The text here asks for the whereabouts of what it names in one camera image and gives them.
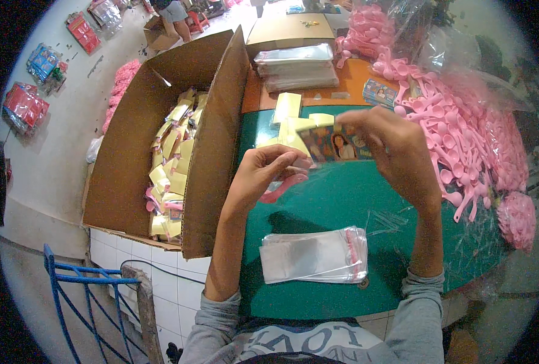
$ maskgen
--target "gray sleeve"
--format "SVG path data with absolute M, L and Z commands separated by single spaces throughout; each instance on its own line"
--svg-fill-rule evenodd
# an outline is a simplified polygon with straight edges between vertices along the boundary
M 203 363 L 231 342 L 235 336 L 240 301 L 239 291 L 223 302 L 211 301 L 201 293 L 201 309 L 195 315 L 195 324 L 179 364 Z
M 409 363 L 443 363 L 440 294 L 444 273 L 423 278 L 407 270 L 403 279 L 404 300 L 395 311 L 392 328 L 385 339 L 400 359 Z

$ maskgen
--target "shorts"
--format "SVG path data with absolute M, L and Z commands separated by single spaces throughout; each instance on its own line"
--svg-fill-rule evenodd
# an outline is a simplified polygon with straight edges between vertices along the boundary
M 180 1 L 174 0 L 164 10 L 159 10 L 158 13 L 166 20 L 167 23 L 182 22 L 188 17 L 185 8 Z

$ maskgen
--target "blue metal chair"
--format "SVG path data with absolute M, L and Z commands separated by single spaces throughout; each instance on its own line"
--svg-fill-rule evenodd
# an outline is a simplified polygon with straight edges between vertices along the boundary
M 124 325 L 122 323 L 122 311 L 120 309 L 120 301 L 124 303 L 128 311 L 132 313 L 134 318 L 140 322 L 136 314 L 133 310 L 130 309 L 130 306 L 128 303 L 124 300 L 122 295 L 118 292 L 118 285 L 119 284 L 138 284 L 139 281 L 135 278 L 112 278 L 110 275 L 121 275 L 121 270 L 115 270 L 115 269 L 103 269 L 103 268 L 87 268 L 87 267 L 79 267 L 79 266 L 71 266 L 71 265 L 64 265 L 61 263 L 55 263 L 55 257 L 53 255 L 53 251 L 49 248 L 47 244 L 44 245 L 43 248 L 44 253 L 44 264 L 45 264 L 45 270 L 47 270 L 47 273 L 49 274 L 49 279 L 51 280 L 51 291 L 53 293 L 53 298 L 55 302 L 55 309 L 57 310 L 57 315 L 59 317 L 59 323 L 61 324 L 61 329 L 63 331 L 63 335 L 65 336 L 66 341 L 68 342 L 69 349 L 72 352 L 73 358 L 75 359 L 77 364 L 81 364 L 80 358 L 77 356 L 76 349 L 73 346 L 72 339 L 69 336 L 68 328 L 65 324 L 65 319 L 63 318 L 63 312 L 61 310 L 61 304 L 59 302 L 59 295 L 61 294 L 63 296 L 63 299 L 68 303 L 69 307 L 73 310 L 73 312 L 76 314 L 76 316 L 82 321 L 82 323 L 94 334 L 95 340 L 98 343 L 99 350 L 102 353 L 102 357 L 104 359 L 104 364 L 108 364 L 106 361 L 106 355 L 104 353 L 104 348 L 102 347 L 102 344 L 104 344 L 108 349 L 110 349 L 117 357 L 119 357 L 123 362 L 126 364 L 134 364 L 134 360 L 132 359 L 132 354 L 130 353 L 130 348 L 128 346 L 128 342 L 132 345 L 134 345 L 140 352 L 146 355 L 146 353 L 138 346 L 136 345 L 124 332 Z M 75 272 L 76 275 L 65 275 L 65 274 L 59 274 L 56 272 L 56 270 L 67 270 Z M 99 278 L 95 277 L 86 277 L 82 273 L 98 273 L 100 275 Z M 87 303 L 87 309 L 88 309 L 88 315 L 90 316 L 90 322 L 88 322 L 82 314 L 77 310 L 77 308 L 73 305 L 73 303 L 68 298 L 68 295 L 65 294 L 65 291 L 60 286 L 59 282 L 69 282 L 69 283 L 79 283 L 84 285 L 85 290 L 85 301 Z M 114 296 L 116 300 L 116 312 L 118 313 L 118 321 L 119 325 L 114 322 L 114 320 L 108 315 L 106 310 L 99 304 L 98 299 L 94 296 L 94 294 L 91 292 L 89 285 L 90 284 L 105 284 L 105 285 L 112 285 L 114 288 Z M 94 302 L 98 305 L 99 309 L 105 314 L 105 316 L 108 318 L 108 320 L 122 333 L 122 339 L 124 340 L 124 345 L 126 346 L 126 351 L 128 352 L 128 360 L 122 354 L 120 354 L 118 351 L 116 351 L 112 346 L 110 346 L 104 338 L 102 338 L 98 334 L 98 330 L 95 326 L 94 321 L 94 315 L 92 314 L 91 310 L 91 302 L 90 297 L 94 300 Z

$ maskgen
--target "small cardboard box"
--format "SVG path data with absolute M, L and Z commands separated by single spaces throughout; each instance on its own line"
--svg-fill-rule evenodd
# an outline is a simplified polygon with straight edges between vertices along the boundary
M 177 33 L 173 37 L 166 33 L 160 16 L 153 16 L 144 25 L 144 36 L 149 47 L 155 51 L 167 51 L 180 39 Z
M 303 22 L 318 22 L 305 27 Z M 334 33 L 324 14 L 289 14 L 259 18 L 246 42 L 251 62 L 261 51 L 328 43 L 334 50 Z
M 144 62 L 102 141 L 85 201 L 84 224 L 182 250 L 185 258 L 210 256 L 235 172 L 248 69 L 241 26 L 235 33 L 212 34 Z M 150 145 L 178 95 L 190 86 L 203 89 L 208 85 L 187 176 L 182 247 L 150 240 L 144 199 L 150 185 Z

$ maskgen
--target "hand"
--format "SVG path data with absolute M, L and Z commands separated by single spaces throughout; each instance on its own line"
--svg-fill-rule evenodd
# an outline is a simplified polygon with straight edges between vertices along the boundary
M 307 175 L 310 164 L 304 152 L 281 144 L 247 150 L 229 188 L 222 214 L 247 215 L 272 181 L 296 173 Z
M 441 190 L 435 178 L 423 129 L 376 106 L 348 111 L 336 123 L 356 128 L 377 163 L 377 170 L 421 214 L 437 213 Z

